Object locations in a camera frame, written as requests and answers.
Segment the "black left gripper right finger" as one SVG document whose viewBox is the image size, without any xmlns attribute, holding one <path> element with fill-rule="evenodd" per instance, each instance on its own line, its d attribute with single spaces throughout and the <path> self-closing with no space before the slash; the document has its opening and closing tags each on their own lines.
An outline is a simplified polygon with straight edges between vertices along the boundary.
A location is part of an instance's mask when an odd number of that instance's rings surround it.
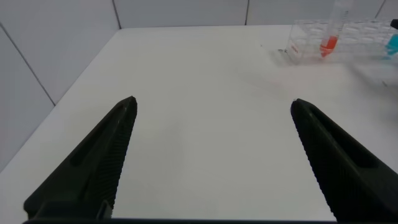
<svg viewBox="0 0 398 224">
<path fill-rule="evenodd" d="M 315 105 L 290 106 L 295 128 L 338 222 L 397 222 L 397 173 Z"/>
</svg>

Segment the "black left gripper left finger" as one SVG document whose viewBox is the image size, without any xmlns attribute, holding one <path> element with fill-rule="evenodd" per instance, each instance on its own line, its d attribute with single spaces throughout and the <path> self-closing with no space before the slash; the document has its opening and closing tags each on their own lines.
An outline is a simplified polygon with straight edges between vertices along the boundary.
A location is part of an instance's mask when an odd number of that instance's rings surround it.
<svg viewBox="0 0 398 224">
<path fill-rule="evenodd" d="M 133 96 L 118 102 L 27 198 L 28 218 L 111 218 L 136 116 Z"/>
</svg>

